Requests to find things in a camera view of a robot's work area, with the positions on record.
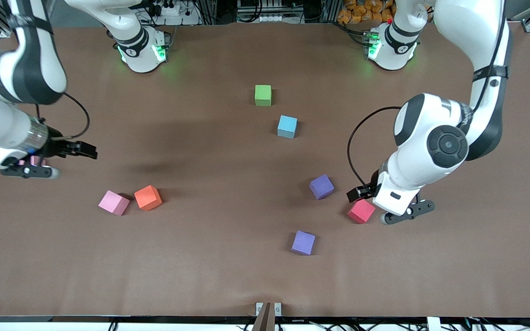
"cube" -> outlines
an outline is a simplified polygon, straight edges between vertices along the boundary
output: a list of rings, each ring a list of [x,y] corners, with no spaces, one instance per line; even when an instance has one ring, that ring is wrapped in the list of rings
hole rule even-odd
[[[134,192],[134,197],[140,209],[149,211],[162,204],[161,196],[152,185],[143,188],[140,191]]]
[[[32,155],[30,157],[30,164],[32,164],[33,166],[37,166],[38,165],[38,162],[40,162],[40,157],[39,156],[36,156],[36,155]],[[46,166],[46,159],[42,159],[42,164],[41,166]]]
[[[122,197],[122,195],[116,194],[112,191],[107,191],[98,206],[111,212],[112,214],[122,216],[129,203],[130,200]]]
[[[298,119],[282,115],[277,126],[277,135],[280,137],[293,139],[296,136],[296,127],[298,126]]]
[[[370,216],[374,213],[375,207],[372,206],[369,202],[361,199],[360,201],[357,201],[353,207],[351,207],[351,210],[347,213],[349,217],[351,217],[355,222],[359,224],[364,224],[367,222],[370,218]]]
[[[310,189],[317,200],[320,200],[334,191],[333,183],[326,174],[310,182]]]
[[[297,231],[292,250],[303,255],[310,255],[312,253],[312,246],[314,246],[315,238],[316,236],[313,234]]]
[[[271,85],[255,85],[255,105],[271,106]]]

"metal bracket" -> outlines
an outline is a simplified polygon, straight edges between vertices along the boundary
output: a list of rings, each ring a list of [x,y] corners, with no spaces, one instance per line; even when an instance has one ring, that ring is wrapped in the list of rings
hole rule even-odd
[[[57,168],[49,167],[47,165],[12,165],[7,169],[0,170],[3,176],[21,177],[21,178],[43,178],[55,179],[59,175]]]
[[[253,325],[253,331],[275,331],[275,308],[273,303],[267,302],[263,304]]]
[[[259,312],[261,311],[261,308],[263,307],[263,302],[257,302],[255,304],[255,316],[259,315]],[[282,303],[276,302],[274,305],[275,308],[275,316],[282,316]]]
[[[419,203],[411,203],[408,209],[402,216],[392,214],[391,212],[384,212],[380,216],[380,222],[384,225],[396,224],[405,220],[414,220],[422,214],[432,212],[435,210],[435,203],[430,200],[421,200]]]
[[[526,19],[521,19],[521,25],[523,27],[524,32],[530,32],[530,26],[527,25]]]

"white bracket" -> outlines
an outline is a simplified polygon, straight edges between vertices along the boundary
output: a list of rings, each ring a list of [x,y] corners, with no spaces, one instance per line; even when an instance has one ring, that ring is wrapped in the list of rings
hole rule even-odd
[[[259,312],[261,311],[261,307],[263,306],[263,302],[257,302],[255,304],[255,316],[259,315]],[[281,316],[282,315],[282,303],[276,302],[274,305],[275,308],[275,316]]]
[[[441,319],[431,316],[427,317],[426,327],[429,331],[441,331]]]

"black cable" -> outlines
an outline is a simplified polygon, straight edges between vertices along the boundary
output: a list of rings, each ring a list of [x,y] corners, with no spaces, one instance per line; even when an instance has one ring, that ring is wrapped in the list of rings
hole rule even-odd
[[[351,34],[351,32],[348,31],[348,29],[347,29],[347,35],[349,35],[349,37],[351,38],[351,40],[353,40],[353,41],[355,42],[355,44],[359,44],[359,45],[361,45],[361,46],[365,46],[365,44],[364,44],[362,41],[357,40],[357,39]]]
[[[494,47],[494,54],[492,54],[492,59],[490,60],[490,65],[488,66],[488,75],[486,76],[484,80],[484,86],[482,87],[482,92],[480,92],[480,96],[478,97],[478,102],[476,103],[476,107],[472,110],[472,113],[474,113],[482,103],[482,99],[484,98],[484,93],[486,92],[486,87],[488,86],[489,80],[490,80],[490,72],[492,71],[492,67],[494,66],[494,61],[496,60],[496,56],[498,55],[498,48],[500,48],[500,42],[502,40],[502,35],[504,34],[504,23],[507,22],[506,18],[507,14],[507,1],[504,0],[502,4],[502,17],[500,17],[500,29],[498,30],[498,38],[496,38],[496,46]]]
[[[353,171],[353,174],[355,174],[355,176],[357,177],[357,179],[361,182],[361,184],[365,187],[367,187],[368,185],[361,179],[361,176],[359,176],[359,174],[357,173],[357,171],[355,170],[355,167],[353,167],[353,162],[351,161],[351,140],[353,140],[353,136],[355,135],[355,133],[357,132],[357,130],[359,129],[359,127],[361,125],[363,125],[363,123],[365,123],[365,121],[367,121],[368,119],[370,119],[372,116],[374,116],[375,114],[377,113],[380,113],[381,111],[385,111],[385,110],[388,110],[388,109],[400,109],[401,107],[395,107],[395,106],[391,106],[391,107],[383,107],[383,108],[380,108],[376,111],[374,111],[373,113],[370,113],[370,115],[367,115],[365,117],[365,119],[362,119],[362,121],[359,122],[359,124],[357,124],[357,126],[355,126],[355,129],[353,129],[353,132],[351,132],[351,136],[349,136],[349,140],[347,141],[347,160],[349,160],[349,167],[351,167],[351,171]],[[376,325],[370,327],[370,329],[368,329],[368,331],[370,331],[371,329],[373,329],[374,327],[376,327]]]
[[[330,23],[332,25],[334,25],[335,27],[345,31],[345,32],[350,32],[351,34],[354,34],[354,35],[363,35],[363,32],[360,32],[360,31],[355,31],[355,30],[351,30],[349,28],[347,28],[347,26],[344,26],[344,25],[340,25],[339,23],[335,22],[335,21],[322,21],[320,23]]]
[[[40,117],[40,106],[37,103],[35,104],[35,106],[36,106],[36,118],[38,119],[40,123],[44,123],[45,119]]]
[[[333,329],[333,327],[335,327],[335,326],[338,326],[338,327],[340,327],[340,328],[341,328],[341,330],[343,330],[343,331],[347,331],[347,329],[345,329],[345,328],[343,327],[343,325],[340,325],[340,324],[333,324],[333,325],[331,325],[331,327],[329,327],[328,329],[332,330],[332,329]]]
[[[118,320],[114,318],[114,320],[109,324],[108,331],[116,331],[118,329]]]
[[[75,134],[73,136],[63,136],[63,137],[54,137],[54,138],[51,138],[51,140],[68,140],[68,139],[75,139],[75,138],[78,138],[80,136],[83,136],[85,134],[85,132],[87,132],[87,130],[89,130],[89,125],[90,125],[90,122],[91,122],[91,119],[89,117],[89,113],[87,113],[87,109],[85,109],[84,105],[82,105],[77,99],[75,99],[74,97],[72,97],[70,94],[68,94],[67,92],[63,92],[63,94],[65,96],[68,96],[72,101],[75,101],[75,103],[82,109],[83,113],[85,114],[86,116],[86,119],[87,119],[87,123],[85,125],[85,128],[79,132],[78,134]]]
[[[200,9],[200,7],[198,7],[198,5],[196,4],[195,1],[193,1],[193,6],[196,7],[196,10],[198,12],[198,16],[201,16],[202,17],[202,21],[204,21],[204,25],[206,25],[206,22],[210,23],[211,20],[210,19],[206,19],[206,17],[208,18],[212,18],[210,15],[206,15],[204,14],[204,12]]]
[[[492,325],[493,327],[496,327],[496,329],[498,329],[498,331],[506,331],[505,329],[502,329],[502,327],[498,326],[498,324],[495,324],[495,323],[491,323],[490,321],[488,321],[487,319],[485,318],[482,318],[484,320],[484,322]]]
[[[151,23],[153,23],[153,25],[156,25],[156,22],[154,21],[154,18],[151,16],[151,13],[149,12],[149,10],[146,7],[143,7],[143,8],[144,8],[144,11],[147,12],[149,17],[151,18]]]
[[[259,3],[255,6],[255,13],[253,13],[253,15],[251,15],[252,17],[249,20],[247,20],[247,21],[244,21],[243,19],[239,19],[238,18],[238,21],[240,21],[242,23],[252,23],[252,22],[256,21],[257,18],[259,18],[259,16],[261,16],[262,12],[263,12],[263,0],[259,0]]]
[[[311,19],[318,19],[322,16],[322,10],[320,11],[320,14],[318,14],[317,17],[312,17],[312,18],[307,18],[308,20],[311,20]]]

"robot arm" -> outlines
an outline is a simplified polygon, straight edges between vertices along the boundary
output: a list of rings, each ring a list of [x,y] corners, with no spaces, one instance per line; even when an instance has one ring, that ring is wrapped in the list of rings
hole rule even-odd
[[[30,155],[72,154],[94,159],[95,147],[60,139],[60,132],[17,108],[17,103],[54,103],[65,92],[67,77],[42,0],[11,0],[8,5],[9,24],[15,29],[18,47],[0,52],[0,170],[13,174],[11,170],[19,170],[19,160]],[[40,169],[40,174],[44,172],[47,176],[41,177],[54,178],[57,171]]]
[[[370,59],[386,69],[398,69],[412,58],[426,23],[422,3],[398,2],[393,23],[376,28],[379,42],[370,50]],[[422,187],[447,176],[463,161],[490,153],[502,135],[502,103],[512,48],[502,1],[436,0],[433,5],[439,32],[473,64],[471,100],[465,105],[420,94],[400,109],[394,124],[397,151],[374,175],[365,197],[373,197],[375,205],[395,216],[414,213],[411,201]]]
[[[154,27],[143,27],[128,7],[142,0],[65,0],[80,11],[95,17],[118,44],[122,61],[137,73],[147,73],[167,60],[170,35]]]

